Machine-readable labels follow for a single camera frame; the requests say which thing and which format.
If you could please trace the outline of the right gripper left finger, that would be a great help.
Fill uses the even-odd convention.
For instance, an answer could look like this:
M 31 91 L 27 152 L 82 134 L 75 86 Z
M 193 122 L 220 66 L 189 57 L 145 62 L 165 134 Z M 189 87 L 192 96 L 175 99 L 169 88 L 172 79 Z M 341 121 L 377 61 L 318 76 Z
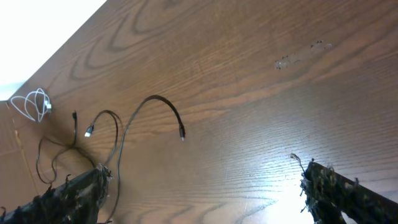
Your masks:
M 66 178 L 63 185 L 49 187 L 26 205 L 2 213 L 1 223 L 97 223 L 110 180 L 111 171 L 100 164 L 73 179 Z

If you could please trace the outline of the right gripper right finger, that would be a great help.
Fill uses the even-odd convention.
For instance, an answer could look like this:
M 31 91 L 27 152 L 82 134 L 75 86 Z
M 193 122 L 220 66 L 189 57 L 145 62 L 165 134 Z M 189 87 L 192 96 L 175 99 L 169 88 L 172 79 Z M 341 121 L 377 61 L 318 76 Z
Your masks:
M 314 160 L 306 168 L 294 153 L 302 169 L 301 193 L 306 195 L 305 209 L 315 223 L 346 223 L 346 214 L 356 223 L 397 223 L 397 203 L 359 184 L 359 180 L 335 172 Z

